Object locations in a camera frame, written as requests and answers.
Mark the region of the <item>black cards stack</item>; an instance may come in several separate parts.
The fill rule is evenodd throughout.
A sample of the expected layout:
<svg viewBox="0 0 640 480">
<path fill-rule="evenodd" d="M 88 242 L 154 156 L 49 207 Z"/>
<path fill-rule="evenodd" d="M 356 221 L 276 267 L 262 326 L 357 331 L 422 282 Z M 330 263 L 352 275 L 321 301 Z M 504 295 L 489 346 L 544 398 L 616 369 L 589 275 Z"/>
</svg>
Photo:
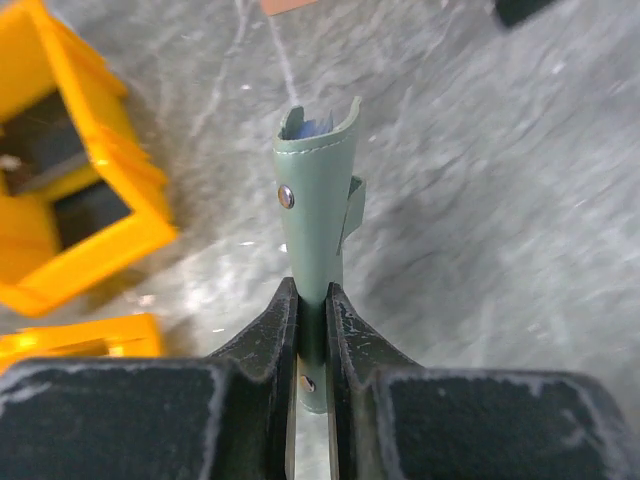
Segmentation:
<svg viewBox="0 0 640 480">
<path fill-rule="evenodd" d="M 63 250 L 131 213 L 94 169 L 57 90 L 2 125 L 1 172 L 11 196 L 43 199 Z"/>
</svg>

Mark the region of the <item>yellow bin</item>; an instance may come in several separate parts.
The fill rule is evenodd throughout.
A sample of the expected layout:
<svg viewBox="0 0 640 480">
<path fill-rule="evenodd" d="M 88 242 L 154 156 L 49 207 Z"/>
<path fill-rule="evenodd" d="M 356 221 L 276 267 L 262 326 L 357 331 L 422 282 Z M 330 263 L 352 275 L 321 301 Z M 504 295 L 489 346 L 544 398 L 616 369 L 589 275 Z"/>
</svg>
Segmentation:
<svg viewBox="0 0 640 480">
<path fill-rule="evenodd" d="M 1 301 L 46 314 L 177 237 L 127 89 L 41 1 L 1 10 Z"/>
<path fill-rule="evenodd" d="M 62 326 L 22 329 L 1 337 L 1 370 L 35 357 L 162 357 L 156 317 L 141 313 Z"/>
</svg>

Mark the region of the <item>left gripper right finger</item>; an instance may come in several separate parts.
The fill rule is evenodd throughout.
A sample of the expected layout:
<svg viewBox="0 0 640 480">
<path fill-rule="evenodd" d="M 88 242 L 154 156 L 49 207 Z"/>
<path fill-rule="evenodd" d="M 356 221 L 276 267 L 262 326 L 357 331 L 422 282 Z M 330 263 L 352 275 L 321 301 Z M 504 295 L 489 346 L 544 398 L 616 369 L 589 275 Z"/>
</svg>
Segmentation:
<svg viewBox="0 0 640 480">
<path fill-rule="evenodd" d="M 423 367 L 336 284 L 325 313 L 333 478 L 638 477 L 638 437 L 594 378 Z"/>
</svg>

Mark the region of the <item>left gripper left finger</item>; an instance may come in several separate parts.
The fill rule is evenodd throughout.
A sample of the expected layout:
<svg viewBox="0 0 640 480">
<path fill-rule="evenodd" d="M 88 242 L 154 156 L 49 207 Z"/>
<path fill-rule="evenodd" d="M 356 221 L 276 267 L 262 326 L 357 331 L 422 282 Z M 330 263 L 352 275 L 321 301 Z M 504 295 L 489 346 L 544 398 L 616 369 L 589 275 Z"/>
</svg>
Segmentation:
<svg viewBox="0 0 640 480">
<path fill-rule="evenodd" d="M 5 479 L 290 479 L 298 294 L 202 358 L 36 358 L 1 378 Z"/>
</svg>

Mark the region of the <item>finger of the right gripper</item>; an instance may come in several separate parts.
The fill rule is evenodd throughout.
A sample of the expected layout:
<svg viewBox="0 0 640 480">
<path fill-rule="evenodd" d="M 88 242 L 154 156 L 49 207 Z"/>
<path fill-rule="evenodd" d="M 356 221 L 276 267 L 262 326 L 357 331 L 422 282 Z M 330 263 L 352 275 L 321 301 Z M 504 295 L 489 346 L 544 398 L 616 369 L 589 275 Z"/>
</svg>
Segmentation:
<svg viewBox="0 0 640 480">
<path fill-rule="evenodd" d="M 505 28 L 513 28 L 543 9 L 554 0 L 495 0 L 494 11 L 499 23 Z"/>
</svg>

